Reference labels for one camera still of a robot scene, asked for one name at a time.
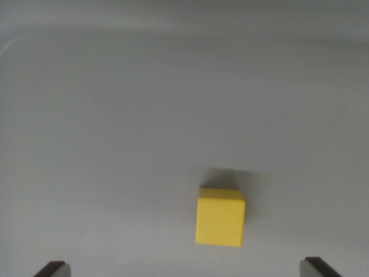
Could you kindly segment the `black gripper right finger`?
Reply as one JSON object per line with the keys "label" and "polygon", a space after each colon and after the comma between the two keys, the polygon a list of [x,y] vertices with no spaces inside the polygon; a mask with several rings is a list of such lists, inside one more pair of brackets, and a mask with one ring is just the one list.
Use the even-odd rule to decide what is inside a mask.
{"label": "black gripper right finger", "polygon": [[300,261],[300,277],[342,277],[320,257],[306,257]]}

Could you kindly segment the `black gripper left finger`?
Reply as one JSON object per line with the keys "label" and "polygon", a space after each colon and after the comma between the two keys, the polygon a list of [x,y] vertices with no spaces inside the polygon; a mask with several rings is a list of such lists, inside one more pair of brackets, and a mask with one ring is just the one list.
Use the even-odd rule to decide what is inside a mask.
{"label": "black gripper left finger", "polygon": [[71,277],[71,267],[65,261],[50,261],[34,277]]}

